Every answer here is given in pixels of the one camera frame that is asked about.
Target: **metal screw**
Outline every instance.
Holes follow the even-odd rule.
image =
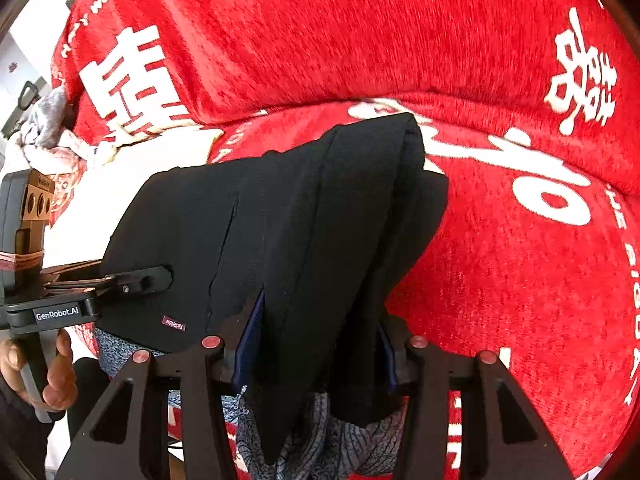
[[[151,355],[147,350],[138,350],[133,354],[133,362],[135,363],[146,363],[149,361]]]
[[[498,356],[488,350],[480,352],[480,360],[486,365],[493,365],[498,360]]]
[[[202,340],[204,348],[216,348],[220,344],[221,339],[217,335],[208,335]]]
[[[409,344],[414,348],[427,348],[429,341],[423,335],[414,335],[409,339]]]

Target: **clothing label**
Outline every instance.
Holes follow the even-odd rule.
[[[169,328],[175,328],[176,330],[181,330],[182,332],[187,330],[187,327],[184,326],[182,323],[178,323],[175,319],[171,319],[168,316],[164,316],[162,318],[162,324],[164,326],[168,326]]]

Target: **black garment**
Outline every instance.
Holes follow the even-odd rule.
[[[73,441],[95,403],[109,386],[109,376],[102,371],[98,359],[83,357],[74,363],[78,398],[66,412],[69,438]]]
[[[78,398],[66,412],[71,440],[109,384],[109,377],[100,369],[97,359],[78,359],[74,371]],[[34,409],[0,375],[0,442],[4,440],[12,448],[36,480],[45,478],[47,439],[52,429],[53,424],[38,421]],[[0,479],[9,478],[13,476],[0,460]]]
[[[44,480],[47,439],[53,424],[42,424],[34,409],[24,402],[0,374],[0,435],[36,480]],[[0,461],[0,478],[13,478]]]
[[[420,129],[399,114],[336,126],[285,153],[156,174],[118,224],[102,271],[164,265],[174,282],[105,308],[97,325],[179,351],[264,290],[248,398],[265,459],[322,378],[339,418],[380,420],[398,406],[376,386],[380,313],[446,206],[446,177],[423,164]]]

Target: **gray patterned fabric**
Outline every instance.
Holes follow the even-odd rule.
[[[60,85],[40,99],[31,109],[29,118],[21,128],[24,143],[47,149],[57,146],[63,131],[65,107],[65,86]]]
[[[115,376],[134,345],[96,328],[100,366]],[[155,356],[160,352],[150,350]],[[180,392],[170,392],[169,402],[180,406]],[[353,473],[382,476],[393,471],[400,447],[405,409],[380,422],[359,428],[330,413],[327,394],[310,394],[300,423],[285,442],[273,465],[264,463],[260,437],[251,409],[242,395],[222,397],[225,421],[235,424],[236,449],[254,480],[343,480]]]

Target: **finger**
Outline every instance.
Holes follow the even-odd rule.
[[[42,410],[43,412],[55,413],[60,411],[52,408],[51,406],[49,406],[48,404],[45,404],[44,402],[37,402],[36,400],[32,400],[31,405],[37,410]]]
[[[20,347],[7,339],[0,344],[0,372],[7,385],[17,393],[25,392],[20,370],[24,366],[24,355]]]
[[[69,357],[71,358],[71,360],[73,360],[74,353],[71,349],[71,337],[64,328],[61,328],[60,332],[58,333],[58,338],[56,339],[56,349],[64,357]]]
[[[59,412],[68,410],[76,402],[77,398],[78,388],[75,383],[69,384],[63,391],[54,390],[51,386],[47,386],[42,391],[42,400],[47,403],[49,409],[53,408]]]
[[[47,382],[54,390],[62,392],[70,384],[76,382],[76,373],[71,364],[71,358],[59,354],[51,362],[47,372]]]

